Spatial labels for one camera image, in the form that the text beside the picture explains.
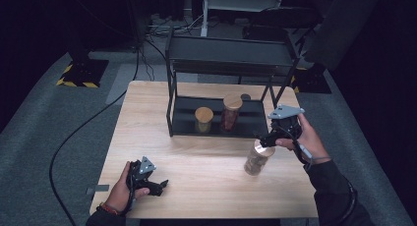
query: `human hand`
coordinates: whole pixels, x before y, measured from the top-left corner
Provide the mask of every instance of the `human hand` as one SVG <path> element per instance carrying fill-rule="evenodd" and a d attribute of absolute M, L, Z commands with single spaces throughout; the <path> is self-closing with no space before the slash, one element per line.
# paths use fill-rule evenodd
<path fill-rule="evenodd" d="M 125 169 L 122 172 L 122 175 L 120 176 L 119 181 L 114 185 L 113 189 L 110 192 L 110 196 L 108 197 L 105 204 L 109 206 L 110 208 L 122 212 L 129 201 L 129 189 L 126 185 L 126 179 L 129 174 L 129 168 L 130 168 L 130 162 L 128 161 L 126 163 Z M 139 199 L 143 196 L 146 196 L 149 194 L 148 188 L 138 189 L 135 191 L 135 199 Z"/>
<path fill-rule="evenodd" d="M 330 158 L 328 157 L 328 152 L 326 151 L 325 146 L 323 145 L 320 137 L 318 136 L 314 128 L 310 125 L 309 121 L 303 113 L 298 115 L 298 120 L 300 121 L 301 130 L 303 131 L 300 138 L 298 139 L 298 142 L 304 145 L 313 155 L 312 164 L 320 164 L 330 161 Z M 295 146 L 292 142 L 293 140 L 278 139 L 275 141 L 275 144 L 286 147 L 289 150 L 294 150 Z M 303 158 L 307 161 L 311 161 L 304 155 L 304 153 Z"/>

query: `black metal shelf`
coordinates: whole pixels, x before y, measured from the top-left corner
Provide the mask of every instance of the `black metal shelf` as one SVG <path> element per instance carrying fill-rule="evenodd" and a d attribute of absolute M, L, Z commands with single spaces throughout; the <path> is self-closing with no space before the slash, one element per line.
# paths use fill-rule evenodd
<path fill-rule="evenodd" d="M 299 57 L 289 38 L 275 42 L 185 36 L 174 35 L 171 28 L 165 45 L 165 60 L 169 91 L 166 119 L 171 137 L 198 135 L 253 138 L 254 132 L 268 132 L 263 104 L 268 90 L 271 102 L 276 107 L 285 87 L 290 84 Z M 220 129 L 222 99 L 178 95 L 177 73 L 266 77 L 268 83 L 260 100 L 244 100 L 235 129 L 226 133 Z M 273 77 L 285 77 L 276 96 L 271 85 Z M 214 113 L 207 134 L 195 130 L 195 111 L 202 106 L 210 108 Z"/>
<path fill-rule="evenodd" d="M 195 129 L 195 111 L 202 106 L 210 108 L 214 114 L 210 131 L 203 134 Z M 222 99 L 177 96 L 172 115 L 173 135 L 254 138 L 254 132 L 259 134 L 268 132 L 264 104 L 260 100 L 243 101 L 236 127 L 231 132 L 220 129 L 222 109 Z"/>

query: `person's left hand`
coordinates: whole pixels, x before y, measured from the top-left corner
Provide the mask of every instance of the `person's left hand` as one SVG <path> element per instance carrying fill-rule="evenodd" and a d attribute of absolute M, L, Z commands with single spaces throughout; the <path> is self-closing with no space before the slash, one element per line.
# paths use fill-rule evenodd
<path fill-rule="evenodd" d="M 130 161 L 126 163 L 125 169 L 120 176 L 119 181 L 114 185 L 105 204 L 118 212 L 122 212 L 129 201 L 129 189 L 126 185 L 126 179 L 129 174 Z M 149 194 L 148 188 L 138 189 L 135 191 L 135 199 L 139 199 Z"/>

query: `jar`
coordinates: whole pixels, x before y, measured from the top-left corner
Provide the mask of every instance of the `jar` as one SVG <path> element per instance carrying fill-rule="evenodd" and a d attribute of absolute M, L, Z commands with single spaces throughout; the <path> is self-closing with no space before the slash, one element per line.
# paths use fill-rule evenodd
<path fill-rule="evenodd" d="M 195 112 L 196 131 L 198 133 L 208 133 L 211 129 L 212 110 L 208 107 L 200 107 Z"/>
<path fill-rule="evenodd" d="M 223 111 L 221 112 L 220 128 L 222 131 L 231 132 L 236 126 L 239 117 L 239 109 L 243 104 L 240 95 L 228 94 L 223 98 Z"/>
<path fill-rule="evenodd" d="M 254 146 L 248 154 L 245 163 L 245 171 L 249 175 L 257 176 L 264 169 L 270 156 L 275 153 L 275 147 L 262 147 L 259 140 L 255 140 Z"/>

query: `jar lid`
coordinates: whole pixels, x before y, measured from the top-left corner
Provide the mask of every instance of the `jar lid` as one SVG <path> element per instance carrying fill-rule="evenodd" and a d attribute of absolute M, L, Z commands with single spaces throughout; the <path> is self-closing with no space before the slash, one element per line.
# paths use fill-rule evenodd
<path fill-rule="evenodd" d="M 263 157 L 270 157 L 275 153 L 275 146 L 272 147 L 263 147 L 259 140 L 255 140 L 254 143 L 255 151 Z"/>
<path fill-rule="evenodd" d="M 210 108 L 208 107 L 200 107 L 196 110 L 196 118 L 199 122 L 208 123 L 211 121 L 213 117 L 213 113 Z"/>
<path fill-rule="evenodd" d="M 227 94 L 223 98 L 223 104 L 230 110 L 237 110 L 243 105 L 243 101 L 240 95 Z"/>

